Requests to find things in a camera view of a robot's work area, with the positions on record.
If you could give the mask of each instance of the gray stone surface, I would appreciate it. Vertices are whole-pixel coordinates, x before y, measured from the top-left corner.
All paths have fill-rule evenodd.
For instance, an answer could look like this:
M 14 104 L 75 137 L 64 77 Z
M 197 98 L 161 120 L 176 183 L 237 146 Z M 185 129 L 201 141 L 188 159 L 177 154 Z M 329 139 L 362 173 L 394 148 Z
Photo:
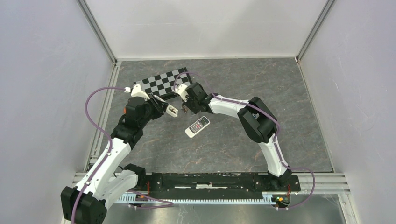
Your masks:
M 117 86 L 187 67 L 205 76 L 215 92 L 229 98 L 260 97 L 282 126 L 279 144 L 292 167 L 331 171 L 332 167 L 314 116 L 302 76 L 292 58 L 203 59 L 122 62 Z M 205 90 L 209 89 L 198 77 Z M 106 130 L 111 132 L 129 96 L 114 94 Z M 181 108 L 181 99 L 168 101 Z M 193 139 L 184 130 L 205 115 L 211 124 Z M 145 167 L 148 172 L 264 172 L 267 164 L 257 143 L 246 135 L 239 120 L 225 115 L 179 110 L 164 115 L 143 130 L 143 137 L 121 163 Z

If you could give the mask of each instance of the white remote control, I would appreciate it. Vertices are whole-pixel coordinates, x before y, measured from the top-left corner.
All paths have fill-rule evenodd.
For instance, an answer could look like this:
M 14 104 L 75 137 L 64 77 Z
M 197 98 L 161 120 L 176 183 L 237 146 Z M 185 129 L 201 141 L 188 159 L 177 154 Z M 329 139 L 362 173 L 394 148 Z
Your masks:
M 184 132 L 190 137 L 191 139 L 200 133 L 202 129 L 206 128 L 210 124 L 210 121 L 205 116 L 198 119 L 194 124 L 188 127 Z

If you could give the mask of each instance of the white wall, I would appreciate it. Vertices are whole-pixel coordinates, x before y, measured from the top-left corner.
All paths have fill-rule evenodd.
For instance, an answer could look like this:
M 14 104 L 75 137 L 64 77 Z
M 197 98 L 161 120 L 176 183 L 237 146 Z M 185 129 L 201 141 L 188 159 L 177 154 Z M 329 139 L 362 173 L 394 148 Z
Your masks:
M 336 169 L 364 224 L 394 223 L 396 1 L 339 0 L 302 59 Z
M 1 1 L 0 40 L 0 223 L 56 224 L 112 63 L 74 0 Z
M 118 58 L 296 56 L 326 0 L 86 0 Z

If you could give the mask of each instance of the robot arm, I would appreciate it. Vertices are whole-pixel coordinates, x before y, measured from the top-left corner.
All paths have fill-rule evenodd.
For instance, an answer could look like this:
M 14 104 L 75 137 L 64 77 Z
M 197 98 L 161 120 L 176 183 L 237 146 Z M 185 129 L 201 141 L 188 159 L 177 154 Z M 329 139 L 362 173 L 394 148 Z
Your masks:
M 111 134 L 111 152 L 107 152 L 110 144 L 108 143 L 85 177 L 74 188 L 65 187 L 61 193 L 63 214 L 67 220 L 71 220 L 73 205 L 78 203 L 76 223 L 92 223 L 94 220 L 94 223 L 102 223 L 112 204 L 126 191 L 139 184 L 139 176 L 145 175 L 145 169 L 129 164 L 117 178 L 109 182 L 113 171 L 142 137 L 143 128 L 150 120 L 157 119 L 164 113 L 177 117 L 176 108 L 158 96 L 147 95 L 141 91 L 140 85 L 135 85 L 133 89 L 126 88 L 126 92 L 130 92 L 132 97 L 125 107 L 125 114 Z M 88 181 L 95 170 L 93 179 Z M 87 187 L 82 192 L 79 202 L 76 202 L 77 195 L 84 185 Z
M 224 100 L 230 98 L 217 95 L 220 98 L 217 99 L 211 94 L 208 95 L 199 83 L 193 83 L 190 86 L 179 85 L 175 92 L 181 96 L 183 105 L 188 107 L 193 113 L 201 111 L 239 118 L 250 139 L 259 144 L 268 164 L 269 175 L 273 175 L 279 184 L 283 184 L 291 176 L 291 171 L 282 165 L 282 161 L 287 165 L 283 160 L 282 152 L 279 149 L 280 155 L 278 155 L 276 151 L 274 143 L 279 145 L 277 140 L 276 142 L 273 141 L 276 126 L 270 119 L 245 105 Z M 258 97 L 254 97 L 251 100 L 230 100 L 255 105 L 275 118 Z

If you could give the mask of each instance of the checkerboard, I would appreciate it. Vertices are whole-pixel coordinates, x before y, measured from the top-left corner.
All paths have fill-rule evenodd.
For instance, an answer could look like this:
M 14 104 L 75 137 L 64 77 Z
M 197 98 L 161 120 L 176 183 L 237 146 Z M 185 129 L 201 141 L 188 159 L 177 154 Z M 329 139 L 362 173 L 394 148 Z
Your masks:
M 147 94 L 152 93 L 153 95 L 157 95 L 164 100 L 171 99 L 177 96 L 175 93 L 172 92 L 175 79 L 180 73 L 185 71 L 187 71 L 187 68 L 177 69 L 134 82 L 134 85 L 140 84 L 142 90 L 144 90 Z M 176 81 L 176 84 L 185 84 L 187 86 L 191 85 L 192 81 L 190 75 L 182 74 L 180 78 Z

